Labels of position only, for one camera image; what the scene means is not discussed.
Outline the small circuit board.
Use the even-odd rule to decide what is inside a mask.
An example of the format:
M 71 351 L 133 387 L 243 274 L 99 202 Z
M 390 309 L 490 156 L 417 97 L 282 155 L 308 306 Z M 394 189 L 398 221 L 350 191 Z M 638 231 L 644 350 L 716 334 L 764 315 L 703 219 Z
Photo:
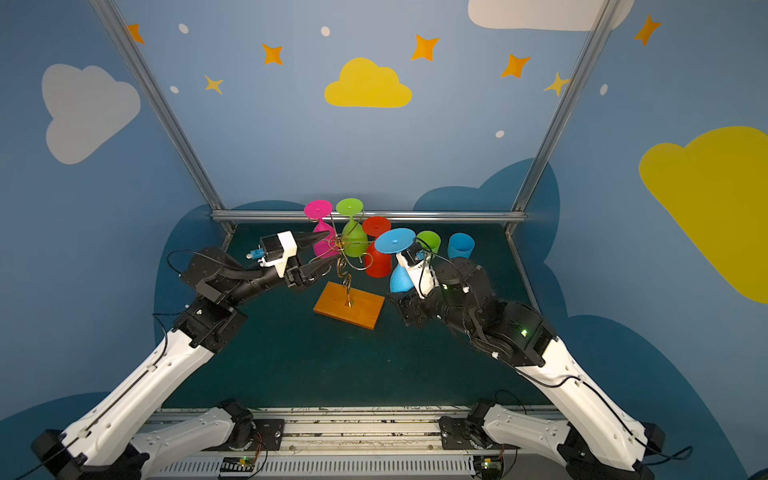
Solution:
M 500 480 L 505 471 L 504 460 L 498 456 L 474 456 L 472 465 L 472 478 L 478 480 Z
M 252 456 L 224 457 L 217 473 L 218 478 L 250 478 L 256 471 L 256 459 Z

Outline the aluminium frame post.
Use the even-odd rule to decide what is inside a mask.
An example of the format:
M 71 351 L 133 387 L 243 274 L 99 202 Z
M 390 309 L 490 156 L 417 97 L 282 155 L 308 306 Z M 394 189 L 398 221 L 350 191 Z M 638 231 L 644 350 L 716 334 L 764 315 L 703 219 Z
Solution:
M 130 34 L 128 25 L 125 23 L 118 6 L 114 1 L 105 0 L 91 0 L 90 5 L 135 77 L 211 211 L 215 213 L 224 210 L 225 206 L 220 195 L 174 114 L 170 103 L 165 98 L 160 84 L 140 51 L 138 43 Z
M 521 214 L 522 220 L 506 223 L 505 234 L 509 241 L 513 240 L 517 225 L 526 219 L 527 207 L 611 34 L 612 23 L 618 16 L 620 5 L 619 0 L 604 1 L 598 10 L 596 20 L 576 60 L 570 82 L 560 96 L 542 143 L 515 197 L 511 212 Z

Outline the right small circuit board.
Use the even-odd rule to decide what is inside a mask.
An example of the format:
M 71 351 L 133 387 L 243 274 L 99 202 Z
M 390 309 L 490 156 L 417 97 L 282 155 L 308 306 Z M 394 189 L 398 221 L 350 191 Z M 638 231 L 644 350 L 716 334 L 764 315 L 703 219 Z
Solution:
M 500 480 L 505 471 L 504 460 L 498 456 L 474 456 L 472 465 L 472 478 L 478 480 Z

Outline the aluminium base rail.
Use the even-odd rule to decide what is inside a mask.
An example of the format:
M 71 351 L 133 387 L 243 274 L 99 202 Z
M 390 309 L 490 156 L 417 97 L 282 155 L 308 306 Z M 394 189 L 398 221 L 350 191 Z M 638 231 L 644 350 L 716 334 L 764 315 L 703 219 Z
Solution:
M 71 427 L 69 452 L 83 456 L 89 467 L 108 467 L 126 452 L 138 453 L 138 476 L 145 479 L 162 468 L 208 448 L 231 445 L 244 450 L 257 439 L 251 411 L 232 403 L 167 428 L 141 433 L 152 412 L 122 410 L 102 419 L 92 418 Z M 445 421 L 480 430 L 477 440 L 462 440 L 462 450 L 486 450 L 495 445 L 515 446 L 562 466 L 579 461 L 605 468 L 632 471 L 644 449 L 636 446 L 633 430 L 616 410 L 576 407 L 566 419 L 554 421 L 523 415 L 499 404 L 477 405 L 472 411 L 454 411 L 446 419 L 432 410 L 384 409 L 303 413 L 297 427 L 289 428 L 288 442 L 300 451 L 328 452 L 338 447 L 369 454 L 425 452 L 428 436 L 437 436 Z

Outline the blue wine glass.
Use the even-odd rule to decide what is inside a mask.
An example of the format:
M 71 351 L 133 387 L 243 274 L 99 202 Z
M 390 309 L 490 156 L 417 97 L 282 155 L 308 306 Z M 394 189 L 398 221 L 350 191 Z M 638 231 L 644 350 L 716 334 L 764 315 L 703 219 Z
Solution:
M 449 259 L 464 258 L 469 259 L 475 249 L 476 242 L 472 236 L 467 233 L 454 233 L 448 242 L 447 254 Z
M 396 228 L 383 233 L 374 242 L 379 253 L 390 255 L 396 261 L 389 280 L 391 293 L 405 293 L 414 287 L 402 254 L 414 243 L 415 238 L 416 233 L 413 230 Z

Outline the left small circuit board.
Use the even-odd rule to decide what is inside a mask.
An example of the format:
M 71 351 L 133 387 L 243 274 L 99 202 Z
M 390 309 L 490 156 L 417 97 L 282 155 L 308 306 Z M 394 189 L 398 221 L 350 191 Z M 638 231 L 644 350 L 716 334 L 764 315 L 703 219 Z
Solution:
M 224 457 L 217 473 L 218 478 L 250 478 L 256 471 L 256 459 L 252 456 Z

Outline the red wine glass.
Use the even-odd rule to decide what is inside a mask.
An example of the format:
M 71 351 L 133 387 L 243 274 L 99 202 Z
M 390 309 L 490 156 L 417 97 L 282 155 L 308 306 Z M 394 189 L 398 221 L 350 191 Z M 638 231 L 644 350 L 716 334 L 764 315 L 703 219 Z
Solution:
M 370 240 L 364 255 L 365 272 L 372 278 L 388 277 L 392 271 L 392 257 L 389 254 L 379 252 L 375 247 L 375 241 L 380 235 L 391 229 L 390 221 L 381 216 L 373 216 L 367 218 L 362 227 Z

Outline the green wine glass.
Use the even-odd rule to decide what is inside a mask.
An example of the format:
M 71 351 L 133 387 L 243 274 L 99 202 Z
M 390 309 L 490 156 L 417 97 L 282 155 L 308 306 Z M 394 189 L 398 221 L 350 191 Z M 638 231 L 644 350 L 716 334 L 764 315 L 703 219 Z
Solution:
M 364 204 L 357 198 L 340 200 L 336 205 L 337 212 L 348 218 L 348 222 L 340 234 L 342 251 L 349 258 L 362 257 L 369 245 L 368 236 L 356 216 L 364 211 Z
M 423 230 L 416 235 L 416 242 L 427 252 L 438 254 L 441 246 L 441 237 L 431 230 Z

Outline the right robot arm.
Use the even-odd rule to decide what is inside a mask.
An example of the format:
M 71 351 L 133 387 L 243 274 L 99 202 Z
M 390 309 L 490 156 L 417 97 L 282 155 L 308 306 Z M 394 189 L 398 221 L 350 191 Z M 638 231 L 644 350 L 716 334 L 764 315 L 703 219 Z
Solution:
M 538 388 L 563 415 L 553 421 L 481 401 L 469 425 L 493 443 L 520 447 L 573 479 L 651 479 L 652 467 L 690 458 L 663 453 L 665 434 L 622 410 L 570 354 L 536 310 L 500 298 L 485 269 L 466 258 L 435 262 L 430 252 L 395 256 L 389 299 L 408 325 L 438 320 Z

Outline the pink wine glass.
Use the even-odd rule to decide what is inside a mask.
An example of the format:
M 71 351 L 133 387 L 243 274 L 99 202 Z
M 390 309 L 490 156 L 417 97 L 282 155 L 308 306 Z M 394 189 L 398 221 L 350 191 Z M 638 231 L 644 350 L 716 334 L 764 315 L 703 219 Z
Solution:
M 332 211 L 333 206 L 327 200 L 314 200 L 304 207 L 305 216 L 315 224 L 313 232 L 322 233 L 322 238 L 313 245 L 314 255 L 318 258 L 335 258 L 339 255 L 336 229 L 325 221 Z

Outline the left aluminium frame post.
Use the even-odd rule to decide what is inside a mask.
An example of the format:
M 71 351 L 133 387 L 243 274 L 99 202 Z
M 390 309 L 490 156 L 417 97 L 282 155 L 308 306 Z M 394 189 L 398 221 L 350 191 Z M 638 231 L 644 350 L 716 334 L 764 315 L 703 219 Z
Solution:
M 91 0 L 90 5 L 135 77 L 211 211 L 215 213 L 224 210 L 225 206 L 220 195 L 174 114 L 170 103 L 165 98 L 160 84 L 140 51 L 138 43 L 130 34 L 128 25 L 125 23 L 118 6 L 114 1 L 105 0 Z

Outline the right aluminium frame post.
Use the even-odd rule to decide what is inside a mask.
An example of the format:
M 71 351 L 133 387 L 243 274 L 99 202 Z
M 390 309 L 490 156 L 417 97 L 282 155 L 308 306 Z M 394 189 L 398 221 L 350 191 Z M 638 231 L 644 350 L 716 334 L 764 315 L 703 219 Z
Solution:
M 542 143 L 515 197 L 511 212 L 521 214 L 522 220 L 506 223 L 505 234 L 509 241 L 513 240 L 517 225 L 526 219 L 527 207 L 611 34 L 612 23 L 618 16 L 620 5 L 619 0 L 604 1 L 598 10 L 596 20 L 576 60 L 570 82 L 560 96 Z

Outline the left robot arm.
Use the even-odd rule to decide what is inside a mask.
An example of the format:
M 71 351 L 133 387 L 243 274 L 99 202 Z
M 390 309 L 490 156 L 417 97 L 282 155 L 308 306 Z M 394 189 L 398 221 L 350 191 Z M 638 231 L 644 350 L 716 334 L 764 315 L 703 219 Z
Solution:
M 277 287 L 304 289 L 331 260 L 303 264 L 301 251 L 324 233 L 284 231 L 261 238 L 244 266 L 218 247 L 192 251 L 180 279 L 196 295 L 164 329 L 155 350 L 98 405 L 64 430 L 47 429 L 31 444 L 40 467 L 57 479 L 146 479 L 208 448 L 261 448 L 252 413 L 225 400 L 200 416 L 141 433 L 149 417 L 247 321 L 242 304 Z

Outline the back aluminium frame bar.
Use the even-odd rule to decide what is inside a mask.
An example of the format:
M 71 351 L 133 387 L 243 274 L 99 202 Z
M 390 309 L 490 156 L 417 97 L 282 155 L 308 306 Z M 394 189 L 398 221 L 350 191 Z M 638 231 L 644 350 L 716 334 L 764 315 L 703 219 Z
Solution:
M 524 212 L 485 211 L 366 211 L 355 218 L 381 216 L 395 223 L 522 223 Z M 216 222 L 310 222 L 301 210 L 213 210 L 210 217 Z

